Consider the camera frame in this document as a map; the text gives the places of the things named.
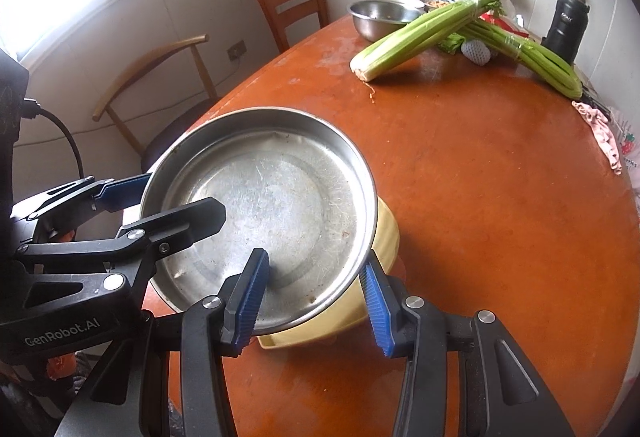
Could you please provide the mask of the wall power socket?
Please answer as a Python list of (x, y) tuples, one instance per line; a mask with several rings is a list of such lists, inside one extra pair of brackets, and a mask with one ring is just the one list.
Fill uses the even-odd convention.
[(231, 62), (239, 61), (245, 53), (246, 45), (242, 40), (239, 40), (227, 49), (228, 58)]

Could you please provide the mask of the large celery bunch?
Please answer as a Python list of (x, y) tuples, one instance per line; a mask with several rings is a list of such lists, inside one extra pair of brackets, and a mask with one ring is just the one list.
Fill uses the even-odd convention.
[(457, 33), (483, 13), (500, 8), (499, 0), (458, 0), (447, 4), (364, 48), (350, 60), (349, 68), (361, 82), (372, 82)]

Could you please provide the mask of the pink patterned cloth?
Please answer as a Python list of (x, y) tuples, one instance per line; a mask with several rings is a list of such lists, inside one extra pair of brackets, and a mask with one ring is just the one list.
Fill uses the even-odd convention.
[(594, 140), (596, 140), (598, 147), (608, 160), (608, 165), (610, 165), (614, 174), (620, 175), (623, 172), (620, 151), (618, 151), (614, 134), (610, 126), (608, 126), (606, 116), (598, 108), (593, 108), (584, 102), (573, 101), (572, 107), (590, 127)]

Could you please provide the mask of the black thermos flask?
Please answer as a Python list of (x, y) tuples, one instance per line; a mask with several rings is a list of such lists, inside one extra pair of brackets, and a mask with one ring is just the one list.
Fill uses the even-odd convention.
[(573, 64), (588, 25), (586, 0), (557, 0), (548, 33), (541, 45)]

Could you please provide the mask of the round steel pan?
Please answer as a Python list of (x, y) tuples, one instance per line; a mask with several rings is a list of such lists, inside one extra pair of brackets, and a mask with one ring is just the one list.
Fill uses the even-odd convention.
[(217, 292), (259, 247), (270, 273), (254, 332), (292, 329), (329, 308), (369, 256), (378, 194), (354, 142), (292, 108), (244, 108), (178, 139), (154, 163), (141, 201), (149, 217), (213, 197), (226, 221), (163, 258), (152, 287), (183, 311)]

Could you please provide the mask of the yellow plate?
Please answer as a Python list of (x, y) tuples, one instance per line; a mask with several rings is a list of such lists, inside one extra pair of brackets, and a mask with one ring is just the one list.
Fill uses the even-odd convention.
[(369, 320), (367, 295), (372, 282), (373, 304), (382, 301), (381, 285), (376, 278), (382, 272), (388, 275), (393, 269), (399, 251), (400, 231), (398, 222), (388, 205), (378, 197), (378, 221), (376, 222), (372, 252), (378, 260), (380, 271), (374, 271), (371, 261), (362, 268), (361, 275), (349, 285), (347, 291), (320, 315), (298, 327), (273, 334), (258, 336), (263, 350), (280, 350), (297, 346), (327, 342), (342, 332), (353, 329)]

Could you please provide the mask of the curved back wooden chair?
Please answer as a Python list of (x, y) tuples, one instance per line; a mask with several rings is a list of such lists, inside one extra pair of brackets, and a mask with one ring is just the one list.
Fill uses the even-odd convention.
[(99, 97), (91, 118), (108, 118), (143, 170), (220, 100), (201, 54), (207, 34), (171, 41), (130, 62)]

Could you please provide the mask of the white foam net fruit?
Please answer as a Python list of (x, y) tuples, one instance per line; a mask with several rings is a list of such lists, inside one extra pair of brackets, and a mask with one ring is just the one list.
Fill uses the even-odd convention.
[(478, 66), (486, 65), (492, 58), (490, 49), (478, 39), (466, 40), (460, 50), (465, 58)]

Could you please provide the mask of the steel bowl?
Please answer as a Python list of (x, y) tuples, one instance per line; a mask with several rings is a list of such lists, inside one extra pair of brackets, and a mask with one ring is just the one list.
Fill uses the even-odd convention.
[(357, 1), (348, 11), (358, 35), (370, 42), (400, 30), (424, 13), (420, 8), (386, 0)]

